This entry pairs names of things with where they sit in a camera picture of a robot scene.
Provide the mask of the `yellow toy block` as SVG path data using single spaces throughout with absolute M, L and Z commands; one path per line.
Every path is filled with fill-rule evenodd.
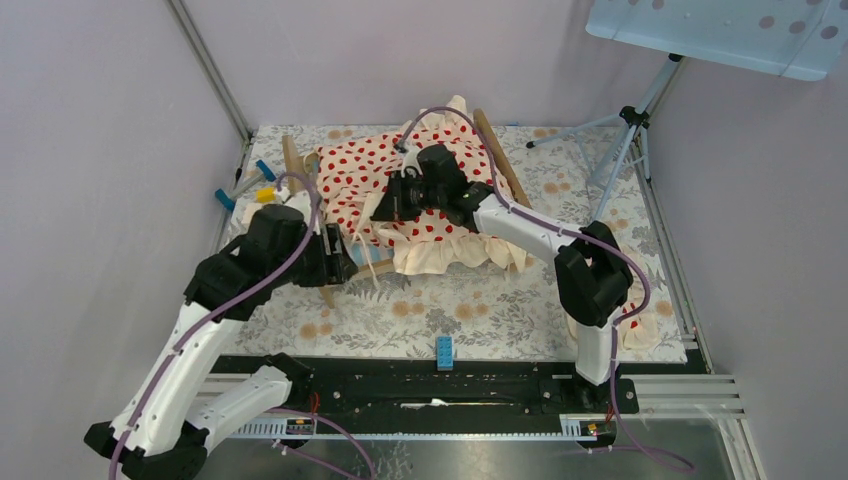
M 263 188 L 256 192 L 256 201 L 261 204 L 273 202 L 276 198 L 276 189 L 274 187 Z

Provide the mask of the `grey tripod stand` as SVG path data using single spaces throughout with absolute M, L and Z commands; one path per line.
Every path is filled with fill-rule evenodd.
M 601 190 L 601 197 L 592 215 L 594 220 L 603 216 L 619 175 L 631 168 L 642 176 L 646 183 L 653 180 L 649 147 L 649 128 L 652 122 L 651 109 L 658 105 L 662 95 L 683 65 L 682 55 L 670 53 L 657 75 L 654 77 L 639 102 L 625 105 L 618 113 L 602 117 L 575 127 L 568 127 L 545 138 L 526 143 L 528 149 L 534 149 L 554 140 L 571 138 L 578 146 L 581 158 L 589 169 L 587 184 Z M 611 145 L 599 160 L 593 160 L 585 150 L 582 135 L 601 126 L 610 126 L 618 122 L 620 129 Z

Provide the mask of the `beige wooden toy block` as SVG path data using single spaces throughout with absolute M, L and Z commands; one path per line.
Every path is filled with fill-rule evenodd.
M 261 203 L 249 203 L 249 204 L 247 204 L 245 209 L 244 209 L 242 218 L 241 218 L 241 223 L 245 227 L 249 226 L 254 215 L 258 211 L 260 211 L 262 209 L 262 207 L 263 207 L 263 204 L 261 204 Z

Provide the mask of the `blue toy brick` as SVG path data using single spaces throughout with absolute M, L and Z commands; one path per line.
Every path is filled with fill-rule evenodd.
M 435 344 L 436 368 L 440 372 L 454 370 L 454 342 L 450 336 L 438 336 Z

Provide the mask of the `floral table mat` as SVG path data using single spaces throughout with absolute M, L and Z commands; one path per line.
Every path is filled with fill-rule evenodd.
M 542 128 L 499 127 L 498 140 L 531 206 L 565 222 L 588 220 L 599 192 L 572 139 L 527 149 Z M 601 158 L 617 131 L 594 128 L 582 135 L 591 159 Z M 643 257 L 652 289 L 647 306 L 658 316 L 660 343 L 648 351 L 619 353 L 623 362 L 682 363 L 683 319 L 662 264 L 657 234 L 645 205 L 641 177 L 626 169 L 618 178 L 603 221 L 618 244 Z M 331 291 L 291 285 L 278 289 L 228 345 L 235 355 L 285 352 L 292 356 L 430 358 L 438 336 L 453 338 L 460 359 L 570 361 L 576 341 L 556 289 L 554 270 L 531 258 L 521 272 L 492 263 L 459 263 L 442 275 L 365 274 Z

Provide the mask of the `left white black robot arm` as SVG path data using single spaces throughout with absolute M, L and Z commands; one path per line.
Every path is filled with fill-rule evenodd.
M 223 440 L 261 413 L 304 407 L 312 371 L 285 353 L 264 357 L 216 399 L 195 399 L 223 348 L 275 289 L 337 285 L 356 270 L 339 226 L 318 209 L 304 216 L 286 205 L 262 207 L 246 234 L 197 266 L 174 329 L 130 403 L 86 432 L 85 443 L 108 459 L 109 478 L 193 479 Z

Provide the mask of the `light blue perforated tray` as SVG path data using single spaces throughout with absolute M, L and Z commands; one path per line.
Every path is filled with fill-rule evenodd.
M 847 45 L 838 0 L 596 1 L 596 37 L 801 81 L 820 81 Z

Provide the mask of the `small strawberry print pillow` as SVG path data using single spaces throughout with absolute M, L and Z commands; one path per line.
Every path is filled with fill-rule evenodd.
M 643 257 L 641 254 L 626 245 L 623 245 L 620 248 L 625 255 L 636 262 L 643 272 L 647 274 L 647 270 L 642 265 Z M 633 285 L 628 292 L 628 303 L 622 306 L 622 313 L 613 316 L 614 319 L 620 315 L 629 313 L 638 307 L 644 300 L 644 285 L 637 274 L 634 273 L 633 278 Z M 571 339 L 576 341 L 578 338 L 577 322 L 567 314 L 566 321 L 569 336 Z M 648 351 L 655 348 L 660 343 L 658 316 L 657 314 L 651 313 L 648 307 L 642 310 L 641 313 L 622 322 L 619 325 L 617 332 L 619 335 L 619 353 L 624 351 Z

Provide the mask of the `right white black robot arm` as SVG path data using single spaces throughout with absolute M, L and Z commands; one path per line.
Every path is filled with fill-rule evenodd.
M 411 222 L 432 209 L 454 226 L 505 240 L 553 266 L 560 303 L 577 327 L 575 368 L 582 378 L 573 396 L 583 410 L 601 410 L 614 393 L 615 316 L 634 283 L 631 263 L 609 228 L 598 221 L 566 225 L 509 201 L 495 183 L 469 180 L 455 153 L 441 144 L 404 154 L 371 220 Z

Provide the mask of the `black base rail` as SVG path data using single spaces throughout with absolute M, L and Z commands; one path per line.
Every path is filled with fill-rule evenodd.
M 607 385 L 570 362 L 299 357 L 281 407 L 317 413 L 355 434 L 554 433 L 561 414 L 606 419 Z

